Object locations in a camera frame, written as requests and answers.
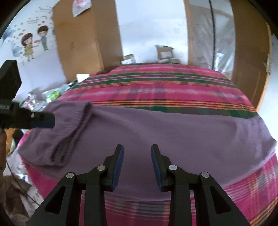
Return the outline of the wooden wardrobe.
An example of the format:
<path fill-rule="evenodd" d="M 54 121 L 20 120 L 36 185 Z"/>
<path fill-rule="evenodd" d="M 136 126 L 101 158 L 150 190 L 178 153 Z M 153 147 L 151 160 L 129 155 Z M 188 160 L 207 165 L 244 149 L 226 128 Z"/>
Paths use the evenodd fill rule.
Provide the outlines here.
<path fill-rule="evenodd" d="M 119 65 L 123 58 L 115 1 L 92 1 L 73 16 L 73 1 L 53 7 L 58 55 L 68 82 L 78 74 L 92 74 Z"/>

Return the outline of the black smartphone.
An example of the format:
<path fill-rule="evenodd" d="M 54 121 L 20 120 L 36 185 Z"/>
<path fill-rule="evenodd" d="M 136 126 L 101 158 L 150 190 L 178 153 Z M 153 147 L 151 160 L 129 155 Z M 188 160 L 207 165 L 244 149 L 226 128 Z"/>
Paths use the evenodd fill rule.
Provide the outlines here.
<path fill-rule="evenodd" d="M 118 65 L 115 65 L 115 66 L 109 66 L 109 67 L 106 67 L 104 68 L 103 70 L 97 72 L 96 74 L 105 74 L 105 73 L 109 73 L 110 71 L 114 70 L 115 68 L 117 68 Z"/>

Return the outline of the pink plaid bed cover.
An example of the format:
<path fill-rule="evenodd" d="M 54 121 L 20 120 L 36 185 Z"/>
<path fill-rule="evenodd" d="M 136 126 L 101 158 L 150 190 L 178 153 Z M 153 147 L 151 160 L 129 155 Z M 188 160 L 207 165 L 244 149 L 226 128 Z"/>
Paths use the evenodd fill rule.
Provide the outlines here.
<path fill-rule="evenodd" d="M 132 64 L 92 74 L 61 97 L 98 105 L 182 114 L 251 118 L 249 99 L 222 73 L 180 64 Z M 251 225 L 264 225 L 277 204 L 277 158 L 226 188 Z"/>

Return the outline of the brown cardboard box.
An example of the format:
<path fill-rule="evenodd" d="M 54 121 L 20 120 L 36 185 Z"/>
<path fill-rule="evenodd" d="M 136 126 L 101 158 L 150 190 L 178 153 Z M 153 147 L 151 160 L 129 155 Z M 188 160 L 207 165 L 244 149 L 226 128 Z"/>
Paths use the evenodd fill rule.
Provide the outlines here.
<path fill-rule="evenodd" d="M 159 60 L 173 58 L 172 47 L 164 46 L 164 45 L 156 45 L 156 51 L 157 51 L 157 58 Z"/>

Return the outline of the white plastic bag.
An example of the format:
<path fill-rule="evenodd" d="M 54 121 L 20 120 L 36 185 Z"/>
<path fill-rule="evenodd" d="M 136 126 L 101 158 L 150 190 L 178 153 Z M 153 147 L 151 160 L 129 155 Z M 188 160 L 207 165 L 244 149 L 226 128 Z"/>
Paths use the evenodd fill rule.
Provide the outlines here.
<path fill-rule="evenodd" d="M 82 12 L 90 9 L 91 6 L 91 0 L 74 0 L 72 4 L 73 17 L 77 17 Z"/>

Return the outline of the purple fleece garment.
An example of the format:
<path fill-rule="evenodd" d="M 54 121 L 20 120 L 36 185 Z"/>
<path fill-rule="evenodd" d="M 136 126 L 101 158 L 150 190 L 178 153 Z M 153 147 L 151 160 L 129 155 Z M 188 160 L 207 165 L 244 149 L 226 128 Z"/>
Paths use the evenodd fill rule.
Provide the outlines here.
<path fill-rule="evenodd" d="M 162 201 L 151 147 L 186 172 L 207 171 L 220 185 L 249 176 L 274 154 L 276 141 L 263 119 L 196 114 L 171 114 L 87 101 L 54 101 L 52 129 L 34 128 L 18 152 L 29 165 L 53 180 L 67 172 L 83 174 L 124 147 L 124 162 L 114 196 Z"/>

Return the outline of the wooden door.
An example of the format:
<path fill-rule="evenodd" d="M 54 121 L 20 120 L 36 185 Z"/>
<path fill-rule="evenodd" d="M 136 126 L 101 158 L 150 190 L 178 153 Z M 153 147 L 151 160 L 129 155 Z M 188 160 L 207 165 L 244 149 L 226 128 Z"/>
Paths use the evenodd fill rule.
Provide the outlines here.
<path fill-rule="evenodd" d="M 260 12 L 249 1 L 230 1 L 235 26 L 233 83 L 256 110 L 263 102 L 272 57 L 271 30 Z"/>

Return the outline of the cartoon couple wall sticker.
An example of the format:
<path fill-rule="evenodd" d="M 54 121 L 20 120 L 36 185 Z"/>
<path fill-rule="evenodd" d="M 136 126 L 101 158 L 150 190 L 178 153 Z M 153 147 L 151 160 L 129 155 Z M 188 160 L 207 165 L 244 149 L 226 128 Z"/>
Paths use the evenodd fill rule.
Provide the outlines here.
<path fill-rule="evenodd" d="M 24 66 L 56 46 L 50 4 L 30 3 L 19 11 L 1 37 L 1 56 Z"/>

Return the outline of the white small box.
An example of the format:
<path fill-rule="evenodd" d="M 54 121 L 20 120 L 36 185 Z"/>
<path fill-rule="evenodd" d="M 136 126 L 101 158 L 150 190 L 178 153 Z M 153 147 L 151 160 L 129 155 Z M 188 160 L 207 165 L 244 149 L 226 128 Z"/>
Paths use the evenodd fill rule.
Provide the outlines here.
<path fill-rule="evenodd" d="M 136 60 L 133 54 L 123 56 L 121 64 L 135 64 Z"/>

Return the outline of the green tissue pack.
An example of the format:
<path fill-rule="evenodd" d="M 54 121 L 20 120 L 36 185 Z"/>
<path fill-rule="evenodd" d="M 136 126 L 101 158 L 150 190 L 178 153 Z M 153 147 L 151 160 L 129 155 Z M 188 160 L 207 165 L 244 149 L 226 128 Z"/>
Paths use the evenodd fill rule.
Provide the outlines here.
<path fill-rule="evenodd" d="M 59 90 L 51 91 L 49 94 L 46 95 L 46 101 L 48 103 L 57 100 L 61 96 Z"/>

